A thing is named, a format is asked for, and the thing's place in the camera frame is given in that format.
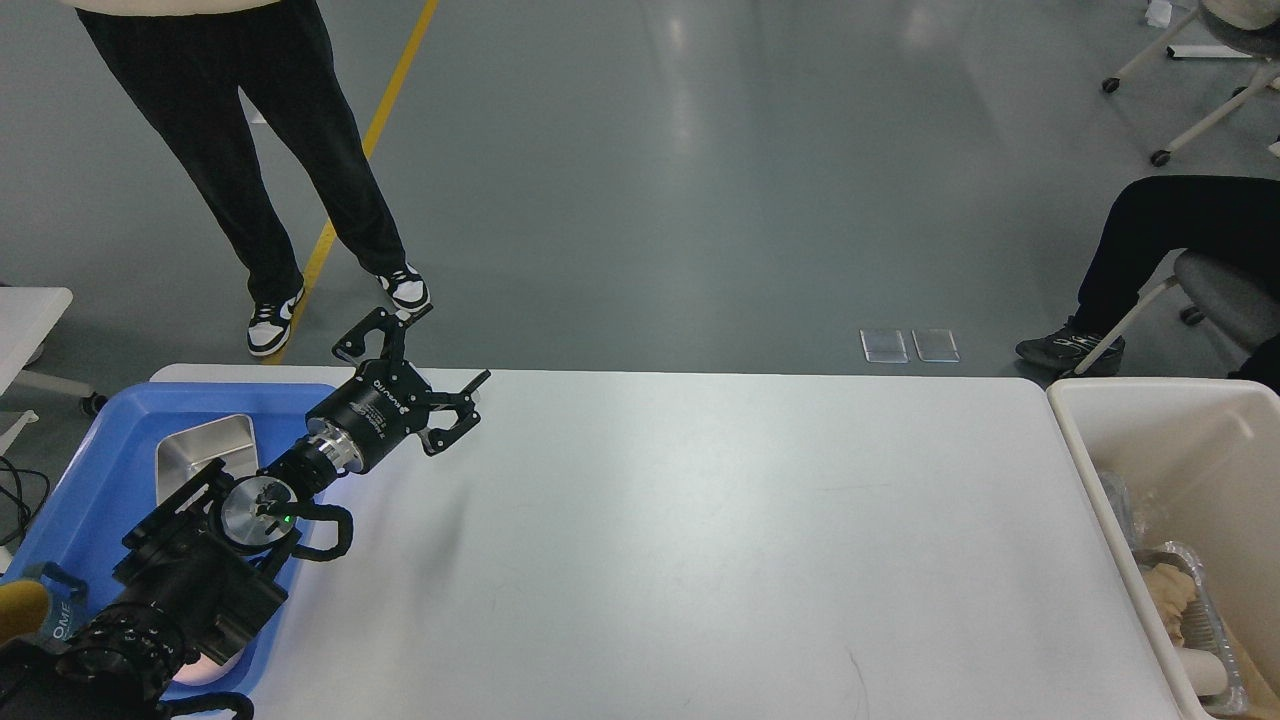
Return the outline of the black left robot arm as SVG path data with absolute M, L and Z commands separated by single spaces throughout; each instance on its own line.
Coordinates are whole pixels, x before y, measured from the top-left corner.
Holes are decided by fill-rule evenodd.
M 233 477 L 212 460 L 124 537 L 113 575 L 122 592 L 65 638 L 37 632 L 3 644 L 5 719 L 174 719 L 228 711 L 251 719 L 236 692 L 166 700 L 184 666 L 224 664 L 287 601 L 276 575 L 291 559 L 328 562 L 352 544 L 355 521 L 316 497 L 371 471 L 406 438 L 428 455 L 449 448 L 480 416 L 490 372 L 457 392 L 434 389 L 404 359 L 413 318 L 371 310 L 335 342 L 353 377 L 306 414 L 306 432 L 274 462 Z

